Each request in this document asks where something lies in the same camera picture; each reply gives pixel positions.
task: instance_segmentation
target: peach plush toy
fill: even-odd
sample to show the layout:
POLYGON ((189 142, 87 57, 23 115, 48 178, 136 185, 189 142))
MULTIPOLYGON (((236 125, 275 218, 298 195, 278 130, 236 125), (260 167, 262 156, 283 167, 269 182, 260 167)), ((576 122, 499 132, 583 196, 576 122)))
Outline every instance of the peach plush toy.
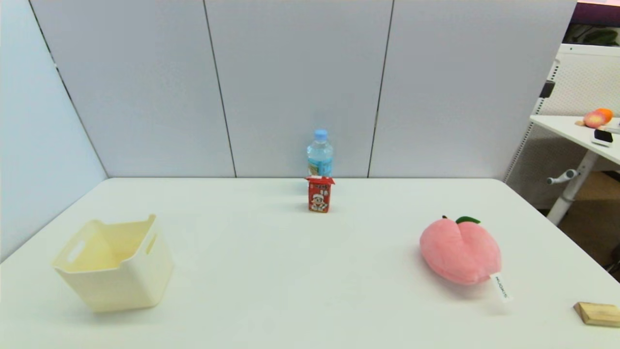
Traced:
POLYGON ((585 114, 583 120, 579 120, 575 125, 587 126, 591 129, 598 129, 603 125, 608 124, 614 117, 614 113, 605 108, 599 108, 593 112, 585 114))
POLYGON ((493 237, 471 217, 432 223, 420 237, 422 256, 440 276, 464 285, 481 283, 502 269, 493 237))

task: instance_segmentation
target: cartoon character print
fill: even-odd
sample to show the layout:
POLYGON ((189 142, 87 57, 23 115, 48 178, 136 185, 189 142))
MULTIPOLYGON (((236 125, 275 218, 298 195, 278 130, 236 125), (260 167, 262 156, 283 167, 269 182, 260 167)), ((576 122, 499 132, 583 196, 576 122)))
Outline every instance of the cartoon character print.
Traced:
POLYGON ((325 196, 329 195, 327 190, 321 190, 320 194, 312 195, 312 205, 310 208, 313 211, 324 212, 327 208, 327 204, 325 203, 325 196))

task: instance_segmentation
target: blue bottle cap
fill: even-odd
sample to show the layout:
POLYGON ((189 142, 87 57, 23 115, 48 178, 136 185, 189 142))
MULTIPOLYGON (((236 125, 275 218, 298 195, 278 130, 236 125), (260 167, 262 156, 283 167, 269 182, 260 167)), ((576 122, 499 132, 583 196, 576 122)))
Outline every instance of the blue bottle cap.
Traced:
POLYGON ((323 129, 314 130, 314 139, 315 140, 327 140, 327 130, 323 130, 323 129))

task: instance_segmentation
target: white table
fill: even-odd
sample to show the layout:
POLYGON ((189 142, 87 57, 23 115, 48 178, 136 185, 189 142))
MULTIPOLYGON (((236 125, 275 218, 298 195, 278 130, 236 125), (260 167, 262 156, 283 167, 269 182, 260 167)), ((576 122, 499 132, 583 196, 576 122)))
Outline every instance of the white table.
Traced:
MULTIPOLYGON (((611 148, 594 144, 590 141, 591 136, 594 134, 594 130, 588 127, 575 125, 575 121, 582 119, 583 117, 577 116, 534 115, 530 117, 530 120, 536 125, 571 140, 588 150, 579 164, 579 167, 576 169, 580 173, 579 176, 570 181, 569 185, 557 199, 547 215, 547 218, 555 225, 559 224, 568 211, 599 156, 603 156, 610 161, 620 164, 620 135, 613 135, 614 143, 611 148)), ((618 120, 620 119, 614 118, 609 125, 617 126, 618 120)))
POLYGON ((492 179, 336 179, 328 214, 303 179, 109 179, 2 265, 1 348, 613 348, 577 301, 620 284, 492 179), (155 308, 90 313, 50 266, 91 219, 158 215, 176 269, 155 308), (482 221, 515 301, 457 286, 419 254, 441 215, 482 221))

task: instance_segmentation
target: green leaf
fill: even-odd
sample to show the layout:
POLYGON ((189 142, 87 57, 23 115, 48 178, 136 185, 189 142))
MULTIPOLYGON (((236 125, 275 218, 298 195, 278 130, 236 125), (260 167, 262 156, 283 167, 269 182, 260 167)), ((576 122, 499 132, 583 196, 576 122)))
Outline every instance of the green leaf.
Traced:
POLYGON ((457 223, 457 224, 459 224, 459 223, 463 223, 463 222, 474 222, 474 223, 476 223, 476 224, 480 224, 480 221, 479 221, 479 220, 477 220, 477 219, 475 219, 475 218, 472 218, 472 217, 468 217, 468 216, 466 216, 466 215, 464 215, 464 216, 462 216, 461 218, 459 218, 459 219, 457 219, 457 220, 456 220, 456 223, 457 223))

